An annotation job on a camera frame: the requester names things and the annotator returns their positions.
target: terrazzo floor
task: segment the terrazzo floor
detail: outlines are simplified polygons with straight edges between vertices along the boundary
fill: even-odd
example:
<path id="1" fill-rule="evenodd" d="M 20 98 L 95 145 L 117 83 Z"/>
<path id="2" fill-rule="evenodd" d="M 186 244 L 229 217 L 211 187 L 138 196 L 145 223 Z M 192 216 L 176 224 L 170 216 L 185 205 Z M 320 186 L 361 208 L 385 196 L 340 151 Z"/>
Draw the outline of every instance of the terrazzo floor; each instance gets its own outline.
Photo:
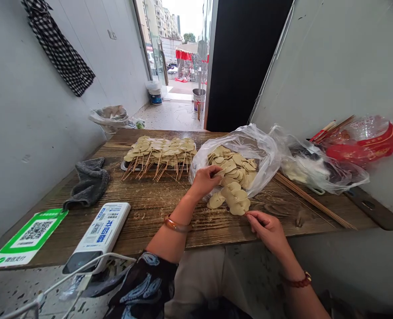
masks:
<path id="1" fill-rule="evenodd" d="M 203 128 L 191 101 L 171 100 L 160 105 L 146 105 L 134 117 L 145 120 L 146 129 L 198 131 Z"/>
<path id="2" fill-rule="evenodd" d="M 201 129 L 201 123 L 193 111 L 191 101 L 165 101 L 162 105 L 148 105 L 139 110 L 135 117 L 146 120 L 147 129 L 161 130 L 187 130 Z M 268 318 L 267 311 L 271 305 L 267 304 L 268 292 L 263 292 L 263 287 L 268 286 L 268 277 L 263 274 L 271 268 L 266 262 L 267 250 L 260 243 L 246 245 L 232 245 L 226 248 L 226 253 L 236 265 L 236 271 L 242 280 L 245 295 L 253 309 L 253 317 Z M 0 316 L 7 314 L 32 301 L 38 291 L 45 290 L 62 278 L 62 268 L 44 267 L 27 270 L 0 271 Z M 253 284 L 261 289 L 253 289 Z M 40 318 L 61 319 L 71 305 L 71 301 L 59 299 L 62 292 L 67 289 L 68 283 L 50 293 L 40 307 Z M 81 298 L 69 318 L 100 319 L 108 309 L 111 295 L 99 298 Z"/>

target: wooden table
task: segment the wooden table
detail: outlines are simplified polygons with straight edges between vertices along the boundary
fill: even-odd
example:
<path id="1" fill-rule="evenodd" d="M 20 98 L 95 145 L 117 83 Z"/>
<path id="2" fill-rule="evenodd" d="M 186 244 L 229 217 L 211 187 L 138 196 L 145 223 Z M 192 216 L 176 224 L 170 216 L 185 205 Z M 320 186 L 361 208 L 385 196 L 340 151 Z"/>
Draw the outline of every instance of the wooden table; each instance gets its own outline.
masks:
<path id="1" fill-rule="evenodd" d="M 146 247 L 162 225 L 163 217 L 174 210 L 190 184 L 185 172 L 176 182 L 172 177 L 173 174 L 170 176 L 168 171 L 157 183 L 152 181 L 153 171 L 149 171 L 141 180 L 134 179 L 131 175 L 132 178 L 121 181 L 124 174 L 120 168 L 123 156 L 137 138 L 143 135 L 169 140 L 174 137 L 190 137 L 199 149 L 207 139 L 217 138 L 225 133 L 120 130 L 93 156 L 94 158 L 105 157 L 104 168 L 109 171 L 111 177 L 109 187 L 102 199 L 91 208 L 69 211 L 26 268 L 65 264 L 97 212 L 107 202 L 129 202 L 132 207 L 113 251 L 131 256 L 138 254 Z M 77 182 L 78 177 L 74 174 L 56 194 L 48 196 L 48 199 L 37 207 L 39 211 L 62 207 L 62 203 L 69 198 L 70 191 Z M 305 191 L 358 230 L 378 227 L 344 195 L 317 196 L 308 189 Z M 251 198 L 250 209 L 269 212 L 277 216 L 287 236 L 348 231 L 274 180 L 270 181 L 257 196 Z M 233 216 L 225 208 L 209 210 L 203 202 L 197 205 L 192 224 L 194 230 L 187 238 L 188 249 L 257 240 L 245 217 Z"/>

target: checkered cloth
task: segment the checkered cloth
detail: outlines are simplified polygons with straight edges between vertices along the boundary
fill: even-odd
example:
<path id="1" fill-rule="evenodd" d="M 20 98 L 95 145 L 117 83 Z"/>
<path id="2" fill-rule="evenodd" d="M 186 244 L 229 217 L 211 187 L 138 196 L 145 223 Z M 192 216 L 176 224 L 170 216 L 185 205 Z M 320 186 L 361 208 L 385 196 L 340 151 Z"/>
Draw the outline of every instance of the checkered cloth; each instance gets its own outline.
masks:
<path id="1" fill-rule="evenodd" d="M 72 92 L 82 96 L 95 75 L 59 30 L 49 13 L 53 9 L 45 0 L 22 0 L 22 5 L 28 13 L 28 24 L 50 61 Z"/>

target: building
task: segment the building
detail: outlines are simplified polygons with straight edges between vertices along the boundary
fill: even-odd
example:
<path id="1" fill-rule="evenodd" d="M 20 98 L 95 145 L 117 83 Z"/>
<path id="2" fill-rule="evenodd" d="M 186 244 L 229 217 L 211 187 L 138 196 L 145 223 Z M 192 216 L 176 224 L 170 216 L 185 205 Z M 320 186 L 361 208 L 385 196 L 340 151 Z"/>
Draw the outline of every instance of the building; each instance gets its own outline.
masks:
<path id="1" fill-rule="evenodd" d="M 182 32 L 180 31 L 180 16 L 173 15 L 173 19 L 175 20 L 175 24 L 177 25 L 177 31 L 181 37 Z"/>
<path id="2" fill-rule="evenodd" d="M 144 6 L 144 0 L 137 0 L 137 12 L 140 18 L 140 25 L 142 26 L 144 42 L 146 46 L 152 46 L 151 34 L 149 32 L 148 15 L 146 14 L 146 7 Z"/>
<path id="3" fill-rule="evenodd" d="M 175 16 L 162 6 L 161 0 L 155 0 L 156 23 L 161 37 L 181 39 Z"/>

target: gray towel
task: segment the gray towel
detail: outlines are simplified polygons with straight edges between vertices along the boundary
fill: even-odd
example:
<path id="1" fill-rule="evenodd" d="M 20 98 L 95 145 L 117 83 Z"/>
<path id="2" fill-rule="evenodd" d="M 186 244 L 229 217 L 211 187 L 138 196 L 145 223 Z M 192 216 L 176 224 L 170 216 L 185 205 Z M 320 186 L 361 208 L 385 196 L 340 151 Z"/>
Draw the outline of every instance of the gray towel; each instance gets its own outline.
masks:
<path id="1" fill-rule="evenodd" d="M 99 157 L 75 165 L 80 182 L 73 187 L 72 197 L 63 203 L 63 210 L 67 210 L 72 203 L 90 207 L 102 197 L 109 183 L 108 171 L 101 169 L 104 162 L 105 158 Z"/>

